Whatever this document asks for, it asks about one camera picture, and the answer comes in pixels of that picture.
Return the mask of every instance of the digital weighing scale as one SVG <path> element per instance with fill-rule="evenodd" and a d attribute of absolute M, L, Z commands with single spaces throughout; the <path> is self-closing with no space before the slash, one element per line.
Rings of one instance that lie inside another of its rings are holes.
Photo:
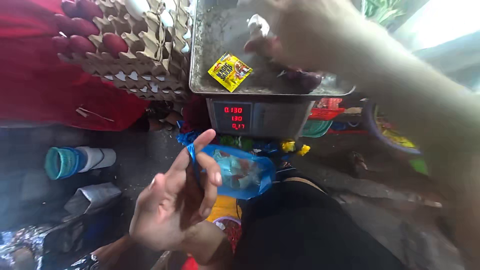
<path fill-rule="evenodd" d="M 247 20 L 237 0 L 197 0 L 193 17 L 190 89 L 207 98 L 212 127 L 221 134 L 297 139 L 315 100 L 350 94 L 355 87 L 328 75 L 311 92 L 278 77 L 281 68 L 267 59 L 246 54 L 250 38 Z M 226 51 L 253 68 L 233 93 L 208 74 Z"/>

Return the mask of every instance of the cardboard egg tray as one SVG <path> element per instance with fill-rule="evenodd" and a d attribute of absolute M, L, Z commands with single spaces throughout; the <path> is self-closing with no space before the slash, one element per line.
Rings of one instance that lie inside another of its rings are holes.
<path fill-rule="evenodd" d="M 123 0 L 97 0 L 104 16 L 93 18 L 93 22 L 100 34 L 88 37 L 96 46 L 96 53 L 87 52 L 84 56 L 74 53 L 72 59 L 59 54 L 59 58 L 78 64 L 84 71 L 101 76 L 139 98 L 185 100 L 190 92 L 187 87 L 190 51 L 183 53 L 182 49 L 186 44 L 191 48 L 192 19 L 186 10 L 189 1 L 174 1 L 176 10 L 169 11 L 173 27 L 164 27 L 160 20 L 165 10 L 162 0 L 147 0 L 150 11 L 140 21 L 128 14 Z M 102 43 L 105 33 L 122 37 L 128 52 L 114 58 Z"/>

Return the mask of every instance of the white plastic container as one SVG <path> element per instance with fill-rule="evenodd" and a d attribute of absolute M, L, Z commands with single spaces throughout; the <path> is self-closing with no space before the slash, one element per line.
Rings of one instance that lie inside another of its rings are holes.
<path fill-rule="evenodd" d="M 113 149 L 109 148 L 90 148 L 88 146 L 77 147 L 82 152 L 87 163 L 85 167 L 78 172 L 86 172 L 88 170 L 99 169 L 112 166 L 117 160 L 117 154 Z"/>

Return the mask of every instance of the yellow seasoning sachet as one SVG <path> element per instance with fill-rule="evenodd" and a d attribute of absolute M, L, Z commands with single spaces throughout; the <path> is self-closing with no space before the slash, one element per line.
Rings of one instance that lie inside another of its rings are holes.
<path fill-rule="evenodd" d="M 226 52 L 208 73 L 228 91 L 233 92 L 252 73 L 252 70 L 237 57 Z"/>

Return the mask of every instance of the plastic bag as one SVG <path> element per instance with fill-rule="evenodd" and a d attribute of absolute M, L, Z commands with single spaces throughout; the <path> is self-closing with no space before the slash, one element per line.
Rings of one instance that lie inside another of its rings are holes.
<path fill-rule="evenodd" d="M 219 195 L 250 199 L 268 190 L 275 180 L 275 166 L 269 158 L 218 145 L 207 145 L 202 151 L 220 166 L 222 186 L 218 188 Z"/>

